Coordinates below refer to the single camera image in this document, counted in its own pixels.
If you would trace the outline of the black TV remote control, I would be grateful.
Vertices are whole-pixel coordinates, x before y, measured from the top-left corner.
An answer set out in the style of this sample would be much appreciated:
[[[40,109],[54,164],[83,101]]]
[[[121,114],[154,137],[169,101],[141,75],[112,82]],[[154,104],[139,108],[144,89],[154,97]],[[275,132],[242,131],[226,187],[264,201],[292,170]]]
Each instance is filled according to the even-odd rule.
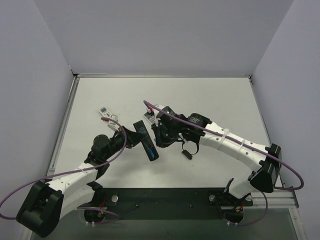
[[[159,158],[159,154],[157,152],[157,149],[156,149],[154,143],[152,142],[152,139],[149,135],[149,132],[148,132],[144,122],[142,120],[137,121],[133,124],[133,126],[134,126],[134,129],[136,130],[136,132],[147,135],[147,137],[141,143],[142,143],[142,146],[146,152],[146,155],[147,155],[149,161],[153,162],[153,161],[157,160]],[[152,148],[153,153],[154,153],[154,157],[151,156],[151,154],[149,152],[149,148]]]

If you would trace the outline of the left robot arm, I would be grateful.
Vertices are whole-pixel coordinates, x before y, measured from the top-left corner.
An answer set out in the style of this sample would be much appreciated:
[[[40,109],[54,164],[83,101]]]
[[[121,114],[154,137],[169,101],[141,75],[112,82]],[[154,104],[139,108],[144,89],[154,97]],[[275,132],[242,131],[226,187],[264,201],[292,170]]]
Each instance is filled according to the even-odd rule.
[[[77,207],[89,203],[101,203],[103,194],[92,188],[105,174],[110,164],[108,160],[120,155],[125,148],[133,148],[142,142],[147,134],[120,127],[113,137],[104,134],[96,136],[85,161],[75,170],[58,173],[46,183],[38,180],[33,184],[16,221],[42,238],[53,232],[61,218]]]

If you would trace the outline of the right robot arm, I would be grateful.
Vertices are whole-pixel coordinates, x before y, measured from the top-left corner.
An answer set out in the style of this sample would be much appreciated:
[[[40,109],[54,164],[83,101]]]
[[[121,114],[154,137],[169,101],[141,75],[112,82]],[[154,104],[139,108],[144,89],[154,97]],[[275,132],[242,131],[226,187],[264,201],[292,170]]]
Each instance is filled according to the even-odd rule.
[[[246,140],[198,113],[185,117],[176,114],[169,106],[161,105],[151,110],[154,113],[151,129],[158,147],[192,142],[196,147],[206,146],[221,151],[250,169],[251,173],[243,178],[229,180],[225,191],[233,197],[242,199],[253,191],[274,191],[281,169],[280,146],[274,143],[265,146]]]

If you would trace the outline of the black battery cover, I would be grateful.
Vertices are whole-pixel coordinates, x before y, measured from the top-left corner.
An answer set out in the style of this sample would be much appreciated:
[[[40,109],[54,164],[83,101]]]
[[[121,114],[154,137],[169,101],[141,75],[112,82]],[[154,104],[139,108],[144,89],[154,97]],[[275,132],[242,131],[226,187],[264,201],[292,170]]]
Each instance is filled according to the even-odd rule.
[[[188,160],[192,160],[193,159],[193,154],[191,154],[189,151],[187,151],[186,149],[182,150],[181,152]]]

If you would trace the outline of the blue battery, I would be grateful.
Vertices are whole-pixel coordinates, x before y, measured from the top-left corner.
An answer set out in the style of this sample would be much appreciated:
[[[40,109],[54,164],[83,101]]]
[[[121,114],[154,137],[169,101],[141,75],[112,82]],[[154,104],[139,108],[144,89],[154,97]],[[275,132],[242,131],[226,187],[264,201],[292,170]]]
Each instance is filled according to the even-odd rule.
[[[155,157],[155,154],[153,152],[153,149],[152,148],[149,148],[148,151],[150,152],[150,155],[154,158]]]

